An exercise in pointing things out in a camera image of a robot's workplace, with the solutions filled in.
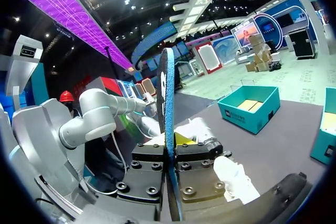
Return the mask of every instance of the teal box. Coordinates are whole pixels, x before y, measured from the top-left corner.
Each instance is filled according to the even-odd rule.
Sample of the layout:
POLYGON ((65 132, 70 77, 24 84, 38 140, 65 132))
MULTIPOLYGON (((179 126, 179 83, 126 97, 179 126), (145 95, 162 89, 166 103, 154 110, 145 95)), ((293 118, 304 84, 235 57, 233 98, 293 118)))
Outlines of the teal box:
POLYGON ((310 156, 327 165, 336 145, 336 88, 325 90, 321 126, 310 156))
POLYGON ((280 108, 278 87, 241 86, 218 101, 222 117, 249 132, 257 134, 280 108), (257 109, 238 108, 246 102, 258 102, 257 109))

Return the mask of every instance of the exhibition hall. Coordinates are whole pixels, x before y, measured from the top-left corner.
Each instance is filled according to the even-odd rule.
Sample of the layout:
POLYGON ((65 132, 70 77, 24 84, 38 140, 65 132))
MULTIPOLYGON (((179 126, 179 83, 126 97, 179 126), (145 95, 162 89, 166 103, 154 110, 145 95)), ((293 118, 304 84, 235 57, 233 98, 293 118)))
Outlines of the exhibition hall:
POLYGON ((336 145, 325 2, 15 1, 0 146, 20 209, 43 223, 307 223, 336 145))

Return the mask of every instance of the dark gray mat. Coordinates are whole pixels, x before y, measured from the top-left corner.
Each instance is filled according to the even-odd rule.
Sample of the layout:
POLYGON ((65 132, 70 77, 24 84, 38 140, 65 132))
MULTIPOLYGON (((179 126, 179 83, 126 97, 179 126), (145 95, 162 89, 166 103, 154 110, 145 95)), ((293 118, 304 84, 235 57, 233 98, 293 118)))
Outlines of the dark gray mat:
POLYGON ((194 95, 176 93, 174 96, 174 124, 181 123, 204 110, 213 101, 194 95))
POLYGON ((315 184, 325 166, 310 157, 318 133, 323 106, 281 101, 281 107, 266 126, 253 135, 220 114, 217 104, 195 114, 212 129, 235 160, 243 164, 246 174, 260 194, 290 173, 303 172, 315 184))

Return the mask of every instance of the gray floor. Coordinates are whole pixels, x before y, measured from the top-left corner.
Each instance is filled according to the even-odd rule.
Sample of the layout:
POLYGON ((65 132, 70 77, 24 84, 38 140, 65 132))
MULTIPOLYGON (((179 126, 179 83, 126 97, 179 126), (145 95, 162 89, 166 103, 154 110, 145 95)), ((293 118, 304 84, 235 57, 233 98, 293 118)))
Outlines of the gray floor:
POLYGON ((240 80, 254 80, 255 85, 277 86, 282 100, 323 105, 325 88, 336 87, 336 43, 331 55, 317 54, 316 59, 297 60, 294 52, 280 51, 282 67, 273 72, 247 72, 245 64, 231 62, 223 68, 191 81, 181 90, 183 94, 216 100, 231 93, 231 86, 240 80))
POLYGON ((174 124, 192 117, 204 110, 213 100, 194 95, 176 93, 174 96, 174 124))
POLYGON ((290 173, 303 172, 313 184, 320 180, 325 166, 309 155, 322 109, 319 105, 281 100, 280 109, 257 135, 223 120, 217 104, 192 118, 205 120, 224 149, 232 151, 258 192, 263 194, 290 173))

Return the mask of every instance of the red hard hat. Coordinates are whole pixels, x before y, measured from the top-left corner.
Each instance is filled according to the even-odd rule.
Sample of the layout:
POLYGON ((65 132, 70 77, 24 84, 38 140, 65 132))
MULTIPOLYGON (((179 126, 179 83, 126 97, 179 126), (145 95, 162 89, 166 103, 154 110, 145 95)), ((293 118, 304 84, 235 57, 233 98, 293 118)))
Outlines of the red hard hat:
POLYGON ((72 94, 69 91, 64 91, 60 98, 59 98, 60 102, 73 102, 74 101, 74 97, 72 96, 72 94))

